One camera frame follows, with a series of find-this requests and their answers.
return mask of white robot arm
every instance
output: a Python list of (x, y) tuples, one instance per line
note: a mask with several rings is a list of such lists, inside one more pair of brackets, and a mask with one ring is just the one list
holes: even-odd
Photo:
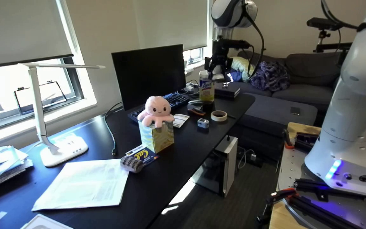
[[(321, 134), (305, 165), (328, 186), (366, 196), (366, 18), (360, 26), (347, 24), (330, 12), (325, 0), (321, 3), (328, 19), (357, 29), (357, 35), (342, 65)], [(257, 7), (252, 1), (216, 0), (211, 14), (220, 27), (253, 25), (257, 29), (253, 22)]]

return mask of desk lamp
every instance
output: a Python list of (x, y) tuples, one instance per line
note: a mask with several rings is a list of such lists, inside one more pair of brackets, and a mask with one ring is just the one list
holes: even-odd
[(41, 142), (47, 147), (41, 150), (40, 157), (46, 167), (53, 167), (73, 157), (86, 152), (88, 146), (83, 138), (75, 135), (66, 136), (58, 140), (55, 145), (48, 139), (46, 132), (46, 124), (44, 120), (42, 98), (40, 95), (39, 80), (37, 77), (37, 67), (39, 68), (105, 68), (101, 65), (75, 65), (75, 64), (34, 64), (26, 63), (30, 80), (32, 82), (30, 88), (33, 93), (33, 110), (36, 120), (37, 136)]

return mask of tissue box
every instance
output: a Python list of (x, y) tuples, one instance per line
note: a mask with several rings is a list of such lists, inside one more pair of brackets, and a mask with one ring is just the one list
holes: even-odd
[(139, 132), (142, 145), (155, 153), (174, 143), (172, 122), (163, 122), (161, 128), (155, 128), (154, 124), (144, 126), (142, 121), (139, 121)]

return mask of floor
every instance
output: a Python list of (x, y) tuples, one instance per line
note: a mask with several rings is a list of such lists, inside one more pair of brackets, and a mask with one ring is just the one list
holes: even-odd
[(178, 194), (180, 200), (172, 201), (150, 229), (258, 228), (256, 217), (263, 211), (267, 195), (276, 189), (275, 172), (276, 163), (264, 163), (261, 168), (246, 164), (236, 174), (226, 198), (188, 183)]

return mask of black monitor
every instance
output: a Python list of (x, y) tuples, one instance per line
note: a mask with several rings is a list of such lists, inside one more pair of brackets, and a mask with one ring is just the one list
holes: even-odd
[(125, 110), (186, 87), (183, 45), (112, 53)]

